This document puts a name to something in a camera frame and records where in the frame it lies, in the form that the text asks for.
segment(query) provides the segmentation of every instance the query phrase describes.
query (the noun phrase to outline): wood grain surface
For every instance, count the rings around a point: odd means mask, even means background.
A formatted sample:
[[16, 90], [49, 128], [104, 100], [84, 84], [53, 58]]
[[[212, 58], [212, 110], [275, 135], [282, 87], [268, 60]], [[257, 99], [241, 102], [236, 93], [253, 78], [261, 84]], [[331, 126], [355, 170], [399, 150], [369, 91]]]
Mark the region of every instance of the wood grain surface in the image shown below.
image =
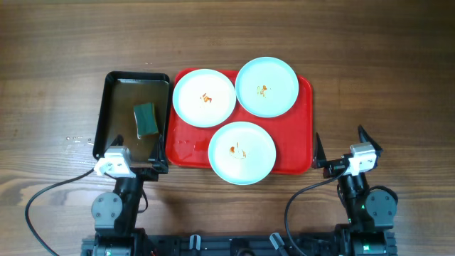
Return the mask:
[[[4, 1], [0, 5], [0, 255], [47, 255], [23, 210], [38, 190], [94, 166], [105, 75], [288, 62], [314, 88], [314, 130], [328, 158], [367, 129], [385, 153], [370, 185], [400, 197], [400, 255], [455, 255], [453, 1]], [[284, 207], [321, 171], [234, 186], [211, 170], [172, 166], [145, 185], [148, 234], [284, 232]], [[62, 255], [94, 235], [96, 175], [38, 198], [31, 220]], [[294, 232], [346, 222], [336, 185], [300, 196]]]

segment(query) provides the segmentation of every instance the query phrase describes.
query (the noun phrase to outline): black tray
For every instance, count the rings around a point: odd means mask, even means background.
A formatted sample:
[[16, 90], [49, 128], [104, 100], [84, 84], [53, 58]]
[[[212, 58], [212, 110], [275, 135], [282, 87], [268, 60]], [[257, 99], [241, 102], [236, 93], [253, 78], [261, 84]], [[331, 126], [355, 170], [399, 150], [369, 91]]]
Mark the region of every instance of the black tray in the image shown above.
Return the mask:
[[112, 71], [107, 74], [102, 94], [100, 117], [93, 146], [93, 157], [104, 156], [117, 135], [123, 136], [135, 163], [148, 163], [159, 135], [137, 138], [133, 106], [148, 102], [155, 104], [156, 123], [166, 143], [168, 116], [171, 109], [172, 86], [162, 73]]

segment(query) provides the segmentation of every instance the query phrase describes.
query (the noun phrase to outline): red tray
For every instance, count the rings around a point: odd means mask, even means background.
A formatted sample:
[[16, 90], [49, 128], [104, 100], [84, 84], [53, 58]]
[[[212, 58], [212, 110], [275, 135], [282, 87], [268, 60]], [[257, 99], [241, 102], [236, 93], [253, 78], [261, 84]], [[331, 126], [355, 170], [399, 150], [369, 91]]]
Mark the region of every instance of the red tray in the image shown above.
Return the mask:
[[[182, 70], [174, 85], [186, 74], [197, 68]], [[218, 70], [233, 84], [237, 70]], [[264, 128], [272, 137], [277, 148], [277, 160], [272, 173], [302, 174], [311, 165], [313, 143], [313, 90], [304, 77], [299, 79], [299, 96], [292, 108], [273, 118], [256, 117], [247, 112], [239, 102], [232, 114], [221, 124], [210, 128], [197, 128], [185, 123], [171, 108], [166, 140], [166, 155], [178, 166], [210, 168], [208, 144], [216, 131], [231, 122], [246, 121]]]

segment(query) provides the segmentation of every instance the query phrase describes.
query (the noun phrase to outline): wooden tabletop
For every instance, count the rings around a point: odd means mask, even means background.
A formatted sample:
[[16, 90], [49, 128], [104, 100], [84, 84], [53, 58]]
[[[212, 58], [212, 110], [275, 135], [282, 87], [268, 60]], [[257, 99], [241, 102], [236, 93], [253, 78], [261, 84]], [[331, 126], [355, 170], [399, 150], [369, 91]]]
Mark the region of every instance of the wooden tabletop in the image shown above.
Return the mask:
[[[370, 185], [400, 197], [400, 255], [455, 255], [455, 5], [450, 1], [7, 1], [0, 5], [0, 255], [47, 255], [24, 206], [38, 190], [91, 169], [105, 75], [188, 67], [239, 70], [274, 56], [314, 89], [314, 131], [329, 159], [362, 124], [384, 148]], [[172, 166], [146, 183], [150, 235], [284, 232], [284, 207], [320, 170], [230, 185]], [[90, 175], [38, 198], [31, 220], [62, 255], [94, 235]], [[294, 232], [345, 223], [336, 184], [298, 197]]]

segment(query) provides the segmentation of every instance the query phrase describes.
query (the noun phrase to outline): sponge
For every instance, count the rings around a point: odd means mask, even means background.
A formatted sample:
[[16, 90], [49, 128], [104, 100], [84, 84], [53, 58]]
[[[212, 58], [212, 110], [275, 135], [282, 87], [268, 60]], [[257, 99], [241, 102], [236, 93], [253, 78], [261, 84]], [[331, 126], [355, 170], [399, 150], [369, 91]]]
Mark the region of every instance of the sponge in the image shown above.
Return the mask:
[[137, 137], [139, 139], [159, 133], [155, 120], [155, 105], [153, 103], [134, 106], [134, 118], [136, 118]]

